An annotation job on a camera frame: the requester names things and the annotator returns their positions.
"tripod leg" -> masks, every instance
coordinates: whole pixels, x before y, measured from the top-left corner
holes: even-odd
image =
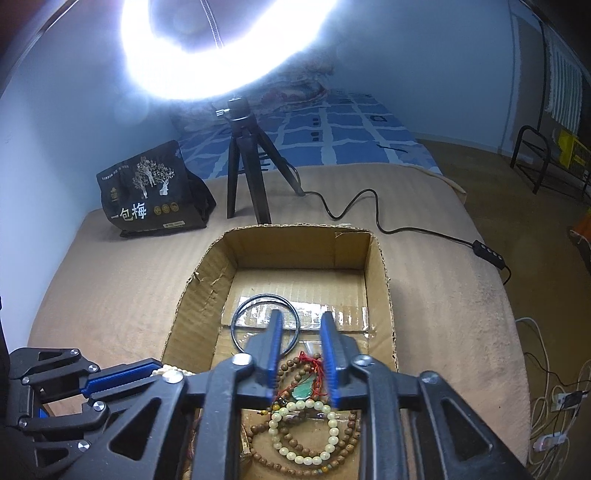
[[[236,138],[230,139],[228,151],[228,218],[236,213],[236,188],[238,186],[238,167],[240,165],[240,150]]]
[[[271,223],[271,214],[269,213],[269,204],[267,203],[267,193],[265,183],[262,178],[261,161],[258,156],[258,146],[255,137],[250,135],[248,130],[244,130],[241,137],[236,139],[248,190],[251,192],[252,206],[255,209],[256,221],[259,225]]]
[[[258,126],[256,129],[256,139],[265,153],[269,156],[271,161],[275,164],[277,170],[281,172],[283,177],[287,180],[287,183],[290,184],[294,192],[296,192],[300,197],[303,197],[305,195],[304,191],[302,190],[300,184],[297,183],[296,178],[287,165],[287,161],[281,156],[269,136]]]

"yellow object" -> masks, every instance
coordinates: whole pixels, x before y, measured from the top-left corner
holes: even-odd
[[[591,151],[585,147],[575,135],[562,130],[558,138],[558,146],[562,150],[560,164],[570,170],[577,177],[582,177],[589,170]]]

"brown floor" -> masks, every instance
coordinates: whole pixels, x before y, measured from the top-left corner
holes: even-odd
[[[533,195],[531,184],[510,169],[508,158],[458,145],[423,143],[443,173],[467,191],[466,209],[476,227],[511,267],[506,291],[515,317],[530,316],[538,322],[551,370],[565,383],[576,381],[591,358],[591,275],[567,231],[583,217],[586,206],[547,189]],[[518,331],[524,351],[544,363],[532,331],[523,323]],[[545,373],[529,360],[526,366],[531,398],[543,395]],[[551,377],[550,386],[555,382]],[[588,398],[569,433],[570,453],[560,479],[591,478],[589,427]],[[548,479],[556,471],[553,467]]]

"black bag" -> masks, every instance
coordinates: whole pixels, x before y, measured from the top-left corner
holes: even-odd
[[[205,228],[216,206],[202,179],[185,167],[176,140],[96,176],[103,210],[121,236]]]

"tree illustration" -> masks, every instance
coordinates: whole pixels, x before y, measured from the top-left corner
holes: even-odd
[[[174,177],[174,170],[163,163],[159,163],[152,170],[154,172],[154,180],[158,183],[162,183],[160,195],[168,195],[168,181]]]
[[[154,160],[148,160],[147,157],[141,157],[139,159],[138,165],[136,166],[136,169],[147,177],[151,187],[156,185],[156,182],[154,181],[155,168],[156,162]]]
[[[146,192],[146,186],[149,183],[148,176],[139,170],[136,170],[134,178],[131,180],[134,187],[142,191],[142,198],[148,198],[148,192]]]

